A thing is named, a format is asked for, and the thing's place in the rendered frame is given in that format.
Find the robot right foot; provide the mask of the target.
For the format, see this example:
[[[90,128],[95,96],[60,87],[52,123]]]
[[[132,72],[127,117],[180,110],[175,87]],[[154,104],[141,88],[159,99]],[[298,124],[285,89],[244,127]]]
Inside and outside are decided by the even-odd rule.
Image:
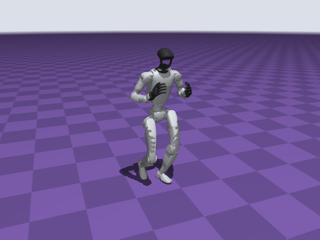
[[[145,167],[142,167],[141,165],[141,168],[140,168],[140,163],[142,162],[142,160],[139,160],[138,161],[138,168],[139,168],[139,176],[142,180],[145,180],[148,178],[148,174],[147,174],[147,170]]]

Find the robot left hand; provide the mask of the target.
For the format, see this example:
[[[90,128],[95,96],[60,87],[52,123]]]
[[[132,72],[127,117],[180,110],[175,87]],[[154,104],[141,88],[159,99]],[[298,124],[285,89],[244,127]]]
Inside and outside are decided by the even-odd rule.
[[[184,90],[184,93],[186,95],[186,98],[189,97],[191,94],[192,94],[192,89],[191,89],[191,86],[188,82],[185,82],[185,85],[186,86],[186,89]]]

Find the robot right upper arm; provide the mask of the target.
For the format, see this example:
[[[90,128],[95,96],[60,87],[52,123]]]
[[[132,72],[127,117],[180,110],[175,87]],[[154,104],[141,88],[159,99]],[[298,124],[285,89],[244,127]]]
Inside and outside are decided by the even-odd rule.
[[[139,93],[143,90],[145,85],[152,80],[152,77],[153,77],[153,73],[151,71],[143,72],[140,75],[139,80],[138,80],[137,84],[135,85],[132,93],[139,95]]]

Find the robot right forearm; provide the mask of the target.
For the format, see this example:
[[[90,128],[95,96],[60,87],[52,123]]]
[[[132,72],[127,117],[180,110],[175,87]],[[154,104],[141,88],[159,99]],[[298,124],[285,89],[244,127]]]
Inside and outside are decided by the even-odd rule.
[[[130,95],[130,99],[134,102],[137,102],[137,103],[149,103],[151,101],[151,100],[149,100],[150,99],[149,93],[147,95],[132,93]]]

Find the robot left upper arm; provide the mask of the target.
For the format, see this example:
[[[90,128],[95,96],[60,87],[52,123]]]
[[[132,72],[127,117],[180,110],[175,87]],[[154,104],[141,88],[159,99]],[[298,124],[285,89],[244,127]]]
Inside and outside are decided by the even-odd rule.
[[[181,91],[184,90],[183,88],[183,80],[182,80],[182,75],[176,71],[176,70],[172,70],[174,72],[174,82],[175,85],[177,87],[177,94],[181,97]]]

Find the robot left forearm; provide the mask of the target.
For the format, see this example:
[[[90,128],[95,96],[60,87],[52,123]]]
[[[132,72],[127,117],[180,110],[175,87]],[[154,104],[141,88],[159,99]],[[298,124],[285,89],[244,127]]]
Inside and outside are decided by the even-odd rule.
[[[180,92],[180,96],[183,97],[184,99],[188,99],[189,97],[186,97],[184,91],[185,91],[185,89]]]

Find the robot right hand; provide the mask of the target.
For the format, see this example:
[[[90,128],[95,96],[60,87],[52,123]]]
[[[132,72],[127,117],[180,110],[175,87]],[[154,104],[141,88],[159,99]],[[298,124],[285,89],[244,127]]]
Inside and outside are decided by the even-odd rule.
[[[163,86],[162,86],[163,85]],[[167,87],[165,86],[165,83],[161,83],[161,82],[158,82],[154,88],[152,89],[151,92],[149,92],[149,96],[150,96],[150,99],[149,101],[152,101],[153,99],[155,99],[158,95],[160,94],[164,94],[166,92],[160,92],[160,91],[163,91],[163,90],[167,90],[166,88],[164,87]],[[162,89],[161,89],[162,88]]]

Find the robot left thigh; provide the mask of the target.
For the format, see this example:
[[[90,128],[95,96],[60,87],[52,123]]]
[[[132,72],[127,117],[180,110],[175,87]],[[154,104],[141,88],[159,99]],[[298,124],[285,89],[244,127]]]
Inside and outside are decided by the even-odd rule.
[[[180,144],[180,126],[177,114],[174,110],[166,109],[167,128],[170,138],[170,144],[167,145],[166,150],[169,154],[175,154],[179,149]]]

